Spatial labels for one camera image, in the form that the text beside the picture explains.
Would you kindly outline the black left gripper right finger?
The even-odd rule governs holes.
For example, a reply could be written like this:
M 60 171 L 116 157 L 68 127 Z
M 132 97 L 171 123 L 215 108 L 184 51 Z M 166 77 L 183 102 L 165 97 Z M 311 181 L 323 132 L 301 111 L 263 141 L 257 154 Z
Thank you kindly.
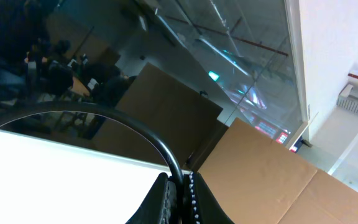
M 184 175 L 181 219 L 184 224 L 234 224 L 198 172 Z

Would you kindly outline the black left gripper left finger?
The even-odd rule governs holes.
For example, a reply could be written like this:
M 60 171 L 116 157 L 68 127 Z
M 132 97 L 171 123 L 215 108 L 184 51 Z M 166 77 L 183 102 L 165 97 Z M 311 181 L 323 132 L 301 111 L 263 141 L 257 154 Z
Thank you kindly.
M 177 224 L 177 207 L 175 183 L 166 173 L 160 173 L 126 224 Z

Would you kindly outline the brown cardboard box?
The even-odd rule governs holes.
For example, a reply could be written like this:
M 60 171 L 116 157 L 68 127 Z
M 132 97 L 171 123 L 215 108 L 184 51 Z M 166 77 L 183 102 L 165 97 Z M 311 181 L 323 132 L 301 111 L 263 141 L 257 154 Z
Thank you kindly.
M 195 167 L 234 223 L 358 223 L 358 193 L 251 125 L 147 64 L 114 108 L 142 121 Z

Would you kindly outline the glass partition wall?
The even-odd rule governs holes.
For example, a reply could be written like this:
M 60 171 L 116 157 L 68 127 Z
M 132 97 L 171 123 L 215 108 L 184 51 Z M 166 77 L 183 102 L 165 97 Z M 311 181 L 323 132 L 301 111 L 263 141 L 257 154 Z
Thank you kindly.
M 293 58 L 290 1 L 129 1 L 137 24 L 120 67 L 151 64 L 296 152 L 306 126 Z

